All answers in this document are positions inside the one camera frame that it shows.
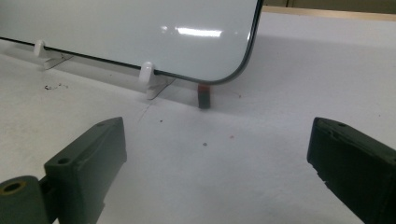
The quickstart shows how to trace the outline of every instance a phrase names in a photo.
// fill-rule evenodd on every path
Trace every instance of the white table surface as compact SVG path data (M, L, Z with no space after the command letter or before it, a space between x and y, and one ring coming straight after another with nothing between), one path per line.
M41 178L122 116L128 162L99 223L361 223L306 162L308 140L324 117L396 147L395 39L391 21L265 13L247 69L207 111L196 84L147 101L138 71L81 58L42 71L30 47L0 41L0 180Z

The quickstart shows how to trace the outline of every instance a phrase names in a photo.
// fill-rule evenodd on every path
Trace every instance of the whiteboard frame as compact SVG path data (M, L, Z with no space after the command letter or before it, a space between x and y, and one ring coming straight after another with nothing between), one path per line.
M202 83L202 84L207 84L207 85L218 85L224 82L228 82L231 81L233 79L235 79L236 77L238 77L246 68L246 66L248 65L248 61L251 55L251 51L253 49L254 46L254 41L256 39L256 33L258 30L258 25L259 25L259 21L260 21L260 16L261 16L261 12L262 12L262 5L263 5L263 0L257 0L257 5L256 5L256 9L255 9L255 13L254 13L254 18L253 18L253 23L251 25L251 29L250 29L250 39L247 42L247 49L245 51L245 55L243 57L242 62L239 64L239 66L236 68L236 70L234 72L232 72L230 75L228 75L225 78L222 79L218 79L218 80L214 80L214 81L207 81L207 80L201 80L201 79L197 79L197 78L193 78L193 77L185 77L182 74L174 74L174 73L169 73L166 71L162 71L162 70L154 70L154 74L155 75L164 75L167 77L175 77L175 78L180 78L180 79L184 79L184 80L188 80L191 82L196 82L196 83ZM0 39L6 40L6 41L11 41L11 42L16 42L16 43L20 43L20 44L24 44L24 45L30 45L30 46L34 46L34 43L28 43L28 42L23 42L20 40L16 40L16 39L10 39L10 38L5 38L0 36ZM71 55L75 55L78 57L82 57L82 58L88 58L88 59L93 59L96 61L101 61L101 62L105 62L105 63L114 63L114 64L118 64L118 65L122 65L122 66L126 66L126 67L131 67L134 69L139 69L141 68L141 65L136 65L136 64L129 64L129 63L120 63L120 62L116 62L116 61L111 61L108 59L104 59L104 58L98 58L98 57L94 57L94 56L90 56L90 55L85 55L85 54L80 54L77 52L72 52L72 51L67 51L67 50L63 50L63 49L55 49L55 48L49 48L49 47L44 47L44 49L46 50L53 50L53 51L57 51L57 52L61 52L61 53L66 53L66 54L71 54Z

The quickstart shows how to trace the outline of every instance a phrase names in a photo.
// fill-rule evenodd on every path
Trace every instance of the whiteboard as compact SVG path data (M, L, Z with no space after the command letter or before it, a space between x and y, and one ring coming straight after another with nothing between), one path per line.
M0 37L220 83L248 62L262 0L2 0Z

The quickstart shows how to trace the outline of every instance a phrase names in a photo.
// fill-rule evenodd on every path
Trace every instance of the white support bracket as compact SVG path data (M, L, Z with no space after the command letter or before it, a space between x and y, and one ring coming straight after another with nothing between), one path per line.
M146 95L148 100L157 97L174 80L174 77L154 75L154 65L150 62L143 63L140 70L139 82L147 86Z
M54 66L71 59L73 56L70 54L64 54L56 51L44 49L45 43L43 40L37 40L35 42L35 56L38 58L49 58L44 62L44 70L53 68Z

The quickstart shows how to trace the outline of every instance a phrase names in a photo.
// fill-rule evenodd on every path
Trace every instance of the black clamp jaw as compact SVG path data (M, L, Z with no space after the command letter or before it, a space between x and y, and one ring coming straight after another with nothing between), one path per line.
M122 118L94 125L45 163L40 181L20 176L0 184L0 223L96 223L126 159Z
M395 150L344 123L316 118L307 158L364 223L396 223Z

